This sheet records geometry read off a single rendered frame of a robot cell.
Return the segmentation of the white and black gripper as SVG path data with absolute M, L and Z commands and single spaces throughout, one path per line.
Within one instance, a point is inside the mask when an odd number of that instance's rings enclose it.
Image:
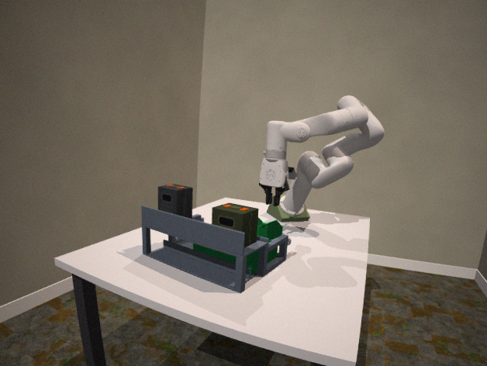
M 288 161 L 286 158 L 264 158 L 261 164 L 259 185 L 264 189 L 264 193 L 266 194 L 266 205 L 272 203 L 271 189 L 275 187 L 273 206 L 279 205 L 281 194 L 289 190 Z

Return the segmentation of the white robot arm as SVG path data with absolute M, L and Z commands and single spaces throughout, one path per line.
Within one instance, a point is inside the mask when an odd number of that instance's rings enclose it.
M 293 123 L 268 122 L 263 154 L 277 159 L 286 158 L 287 141 L 303 143 L 311 136 L 332 135 L 358 127 L 362 132 L 349 133 L 323 148 L 322 154 L 329 167 L 313 151 L 301 155 L 296 172 L 293 167 L 288 167 L 288 179 L 292 179 L 292 183 L 279 204 L 284 212 L 292 216 L 302 214 L 311 188 L 323 188 L 348 175 L 354 166 L 348 154 L 373 147 L 382 140 L 385 135 L 383 126 L 367 106 L 357 101 L 354 96 L 348 95 L 339 100 L 337 111 Z

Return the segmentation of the green bin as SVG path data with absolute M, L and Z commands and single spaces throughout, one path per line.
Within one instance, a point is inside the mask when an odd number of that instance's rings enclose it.
M 277 257 L 277 253 L 278 253 L 278 247 L 268 252 L 268 263 L 273 261 Z M 251 268 L 250 275 L 252 275 L 257 271 L 258 254 L 259 254 L 259 250 L 247 256 L 247 268 Z M 221 259 L 232 262 L 234 264 L 236 263 L 236 257 L 222 252 L 221 252 Z
M 193 244 L 193 250 L 197 250 L 197 251 L 202 252 L 204 254 L 208 254 L 208 255 L 218 257 L 221 259 L 221 252 L 216 251 L 216 250 L 211 250 L 211 249 L 206 248 L 206 247 L 199 246 L 198 244 L 195 244 L 195 243 Z
M 267 237 L 269 240 L 273 240 L 282 235 L 282 225 L 277 220 L 269 223 L 263 223 L 258 217 L 257 235 Z

